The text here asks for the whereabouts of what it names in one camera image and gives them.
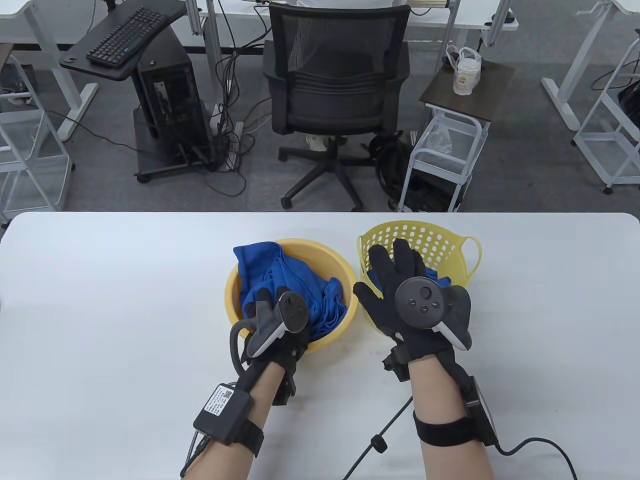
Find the chair back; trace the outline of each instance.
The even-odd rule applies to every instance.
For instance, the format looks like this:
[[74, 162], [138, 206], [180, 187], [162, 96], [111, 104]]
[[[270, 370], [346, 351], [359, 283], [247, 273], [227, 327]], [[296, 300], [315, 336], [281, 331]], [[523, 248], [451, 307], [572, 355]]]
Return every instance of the chair back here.
[[347, 10], [271, 3], [275, 73], [286, 79], [287, 130], [338, 135], [383, 128], [399, 88], [398, 64], [410, 7]]

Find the caster wheel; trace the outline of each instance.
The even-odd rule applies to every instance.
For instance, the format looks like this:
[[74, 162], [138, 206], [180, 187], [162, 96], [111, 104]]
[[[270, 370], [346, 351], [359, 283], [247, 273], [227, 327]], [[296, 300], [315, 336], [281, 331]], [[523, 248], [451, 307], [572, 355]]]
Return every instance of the caster wheel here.
[[138, 183], [149, 183], [151, 181], [151, 175], [146, 174], [146, 173], [138, 173], [136, 175], [136, 180], [138, 181]]

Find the plastic bag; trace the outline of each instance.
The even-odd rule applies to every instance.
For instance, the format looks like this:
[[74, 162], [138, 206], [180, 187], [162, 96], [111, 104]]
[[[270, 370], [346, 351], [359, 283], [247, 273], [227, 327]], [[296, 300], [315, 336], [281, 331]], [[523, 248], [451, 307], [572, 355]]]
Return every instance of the plastic bag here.
[[439, 124], [434, 126], [427, 136], [426, 147], [441, 154], [449, 155], [453, 151], [449, 130]]

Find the vr controller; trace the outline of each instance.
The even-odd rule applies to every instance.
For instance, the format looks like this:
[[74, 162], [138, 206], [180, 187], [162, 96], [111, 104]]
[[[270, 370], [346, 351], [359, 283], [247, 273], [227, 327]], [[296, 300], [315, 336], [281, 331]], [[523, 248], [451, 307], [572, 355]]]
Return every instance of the vr controller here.
[[471, 348], [471, 298], [464, 288], [443, 288], [429, 278], [415, 276], [398, 287], [395, 302], [400, 318], [408, 325], [440, 332], [459, 350]]
[[273, 308], [267, 301], [256, 301], [255, 317], [240, 320], [231, 327], [231, 360], [238, 375], [244, 372], [237, 350], [237, 338], [242, 329], [247, 328], [253, 332], [246, 343], [246, 356], [256, 358], [274, 341], [281, 339], [285, 332], [302, 332], [308, 321], [307, 303], [292, 291], [284, 292]]

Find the forearm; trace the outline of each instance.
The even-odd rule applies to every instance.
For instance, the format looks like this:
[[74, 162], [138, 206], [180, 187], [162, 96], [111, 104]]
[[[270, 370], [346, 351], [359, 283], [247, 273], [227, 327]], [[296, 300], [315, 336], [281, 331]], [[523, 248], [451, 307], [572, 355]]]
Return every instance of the forearm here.
[[[428, 424], [447, 424], [466, 416], [460, 389], [437, 358], [409, 363], [415, 415]], [[429, 480], [493, 480], [484, 445], [474, 440], [454, 447], [420, 443]]]
[[[283, 376], [284, 369], [271, 363], [250, 392], [255, 404], [249, 420], [261, 429], [264, 429]], [[246, 480], [252, 462], [253, 454], [243, 445], [211, 443], [193, 463], [184, 480]]]

